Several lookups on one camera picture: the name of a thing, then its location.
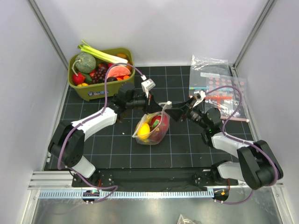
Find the pink dragon fruit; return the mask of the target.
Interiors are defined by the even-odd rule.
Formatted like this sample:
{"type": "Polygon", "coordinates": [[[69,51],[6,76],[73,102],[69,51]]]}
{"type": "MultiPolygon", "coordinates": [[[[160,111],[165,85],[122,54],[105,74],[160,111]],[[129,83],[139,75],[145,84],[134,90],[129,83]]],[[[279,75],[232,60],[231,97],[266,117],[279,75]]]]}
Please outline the pink dragon fruit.
{"type": "Polygon", "coordinates": [[[169,117],[166,114],[158,114],[149,123],[151,134],[150,141],[160,142],[169,129],[169,117]]]}

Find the dotted zip top bag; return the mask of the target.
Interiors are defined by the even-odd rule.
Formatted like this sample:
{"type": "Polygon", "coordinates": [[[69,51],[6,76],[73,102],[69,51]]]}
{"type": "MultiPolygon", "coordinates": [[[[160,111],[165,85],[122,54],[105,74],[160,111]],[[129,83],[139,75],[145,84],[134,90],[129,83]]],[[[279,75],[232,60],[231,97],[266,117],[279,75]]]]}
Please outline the dotted zip top bag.
{"type": "Polygon", "coordinates": [[[170,126],[170,116],[166,113],[166,109],[172,108],[172,103],[167,101],[159,103],[162,111],[145,114],[135,127],[132,138],[141,145],[157,145],[165,137],[170,126]]]}

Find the yellow lemon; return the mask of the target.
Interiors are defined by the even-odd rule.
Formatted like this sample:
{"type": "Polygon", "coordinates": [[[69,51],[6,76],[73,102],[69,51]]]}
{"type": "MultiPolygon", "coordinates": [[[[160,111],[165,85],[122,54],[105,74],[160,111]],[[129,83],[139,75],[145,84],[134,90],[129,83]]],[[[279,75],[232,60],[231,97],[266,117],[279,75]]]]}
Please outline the yellow lemon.
{"type": "Polygon", "coordinates": [[[137,136],[139,138],[148,138],[150,134],[150,126],[148,123],[143,123],[137,132],[137,136]]]}

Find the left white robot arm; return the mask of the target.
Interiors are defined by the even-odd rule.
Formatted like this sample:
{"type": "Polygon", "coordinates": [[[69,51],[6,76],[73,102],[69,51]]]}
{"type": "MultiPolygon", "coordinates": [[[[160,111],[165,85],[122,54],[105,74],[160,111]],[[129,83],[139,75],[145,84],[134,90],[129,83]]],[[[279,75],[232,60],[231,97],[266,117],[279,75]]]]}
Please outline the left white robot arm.
{"type": "Polygon", "coordinates": [[[85,141],[96,132],[115,124],[124,117],[127,110],[142,109],[145,113],[159,112],[161,106],[155,102],[150,92],[155,83],[148,79],[141,83],[142,92],[138,93],[132,83],[123,84],[114,94],[110,103],[105,103],[98,112],[71,123],[60,122],[48,146],[48,152],[62,165],[73,169],[83,176],[83,182],[93,187],[99,182],[95,166],[83,156],[85,141]]]}

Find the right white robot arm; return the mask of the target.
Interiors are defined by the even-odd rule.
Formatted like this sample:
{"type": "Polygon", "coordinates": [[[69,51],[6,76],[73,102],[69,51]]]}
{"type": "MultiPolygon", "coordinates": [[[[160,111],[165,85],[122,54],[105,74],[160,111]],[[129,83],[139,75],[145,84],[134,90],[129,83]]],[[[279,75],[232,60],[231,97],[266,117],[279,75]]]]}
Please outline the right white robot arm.
{"type": "Polygon", "coordinates": [[[223,161],[215,164],[211,181],[216,185],[227,179],[236,179],[253,190],[274,185],[284,176],[283,170],[264,140],[247,141],[228,134],[218,108],[202,112],[195,98],[173,104],[166,113],[175,121],[191,120],[199,125],[203,142],[209,147],[225,151],[238,159],[238,162],[223,161]]]}

